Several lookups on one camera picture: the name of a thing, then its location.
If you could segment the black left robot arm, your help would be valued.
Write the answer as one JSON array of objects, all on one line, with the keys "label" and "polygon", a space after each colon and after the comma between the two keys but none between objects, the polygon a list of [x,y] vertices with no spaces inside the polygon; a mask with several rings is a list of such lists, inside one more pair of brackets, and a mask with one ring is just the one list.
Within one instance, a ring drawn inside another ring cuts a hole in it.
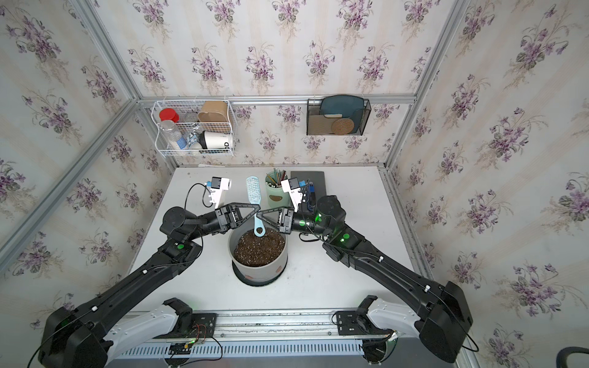
[{"label": "black left robot arm", "polygon": [[47,318],[38,361],[44,367],[104,367],[114,355],[107,335],[153,291],[182,274],[202,254],[196,239],[237,229],[260,210],[258,204],[233,202],[197,216],[175,206],[166,211],[160,231],[166,241],[136,271],[94,299]]}]

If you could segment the teal scrub brush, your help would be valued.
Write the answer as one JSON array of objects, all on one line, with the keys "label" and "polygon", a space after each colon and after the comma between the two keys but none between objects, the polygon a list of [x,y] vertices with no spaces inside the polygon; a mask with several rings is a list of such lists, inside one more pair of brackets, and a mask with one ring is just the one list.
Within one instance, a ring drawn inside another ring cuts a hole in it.
[{"label": "teal scrub brush", "polygon": [[[259,178],[257,176],[249,176],[246,179],[246,189],[248,200],[251,204],[260,205],[262,202],[262,192],[260,188]],[[261,238],[265,235],[265,226],[261,219],[254,217],[254,234]]]}]

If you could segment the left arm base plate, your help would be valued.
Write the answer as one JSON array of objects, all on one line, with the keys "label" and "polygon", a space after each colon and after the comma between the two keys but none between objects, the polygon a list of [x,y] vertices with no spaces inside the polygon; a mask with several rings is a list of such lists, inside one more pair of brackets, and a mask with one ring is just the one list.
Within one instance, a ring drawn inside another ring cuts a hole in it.
[{"label": "left arm base plate", "polygon": [[192,313],[191,317],[185,315],[179,318],[169,333],[156,336],[155,339],[212,338],[216,329],[217,317],[216,313]]}]

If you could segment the grey ceramic pot with soil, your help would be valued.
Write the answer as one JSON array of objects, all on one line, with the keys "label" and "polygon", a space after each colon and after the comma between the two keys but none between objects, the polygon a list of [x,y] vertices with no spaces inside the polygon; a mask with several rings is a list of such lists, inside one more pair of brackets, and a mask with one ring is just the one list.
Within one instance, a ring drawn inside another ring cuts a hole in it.
[{"label": "grey ceramic pot with soil", "polygon": [[229,235],[229,255],[232,262],[239,262],[251,268],[261,268],[265,265],[284,264],[288,261],[288,245],[284,234],[267,228],[263,237],[257,237],[254,232],[254,222],[248,221]]}]

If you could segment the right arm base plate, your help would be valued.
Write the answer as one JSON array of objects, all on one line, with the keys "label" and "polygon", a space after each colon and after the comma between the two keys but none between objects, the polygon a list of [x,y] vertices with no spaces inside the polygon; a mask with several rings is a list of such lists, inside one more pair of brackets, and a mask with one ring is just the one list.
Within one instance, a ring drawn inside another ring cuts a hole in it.
[{"label": "right arm base plate", "polygon": [[357,311],[335,311],[331,320],[336,325],[339,336],[368,335],[369,327],[362,313]]}]

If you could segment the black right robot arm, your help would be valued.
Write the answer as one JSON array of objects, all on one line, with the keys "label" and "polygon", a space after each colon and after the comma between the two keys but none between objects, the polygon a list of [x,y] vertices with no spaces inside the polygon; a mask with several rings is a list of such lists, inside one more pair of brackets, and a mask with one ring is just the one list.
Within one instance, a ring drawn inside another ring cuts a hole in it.
[{"label": "black right robot arm", "polygon": [[262,210],[256,217],[283,234],[313,235],[332,260],[374,279],[399,297],[416,315],[411,322],[405,323],[386,309],[385,300],[369,296],[357,309],[362,321],[369,321],[380,330],[413,334],[434,356],[446,363],[455,363],[473,325],[460,286],[453,282],[441,285],[385,255],[346,224],[346,212],[337,196],[320,198],[311,216],[281,207]]}]

